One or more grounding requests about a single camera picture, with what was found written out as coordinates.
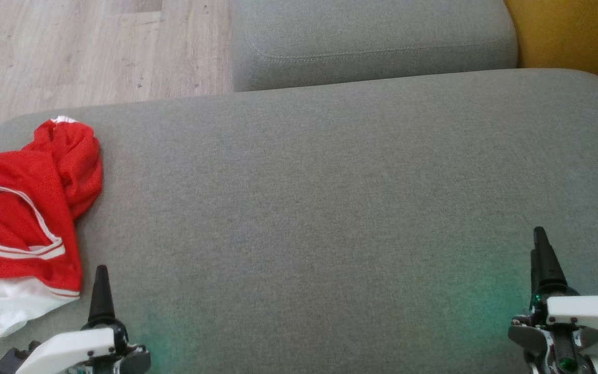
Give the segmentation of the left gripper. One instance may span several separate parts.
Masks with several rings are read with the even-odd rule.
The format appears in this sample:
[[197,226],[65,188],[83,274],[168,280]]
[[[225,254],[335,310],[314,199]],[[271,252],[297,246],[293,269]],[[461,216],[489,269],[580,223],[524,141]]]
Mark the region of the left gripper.
[[0,373],[147,373],[151,366],[150,351],[132,345],[116,319],[106,265],[97,266],[83,329],[31,341],[27,350],[11,348],[0,359]]

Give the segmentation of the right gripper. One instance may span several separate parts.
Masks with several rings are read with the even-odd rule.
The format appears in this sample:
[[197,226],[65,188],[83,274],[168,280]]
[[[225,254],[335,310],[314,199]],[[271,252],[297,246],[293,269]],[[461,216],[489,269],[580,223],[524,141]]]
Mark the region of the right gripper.
[[558,296],[568,289],[562,266],[546,230],[534,227],[533,235],[531,305],[512,318],[508,338],[529,373],[598,373],[598,357],[584,353],[598,343],[598,296]]

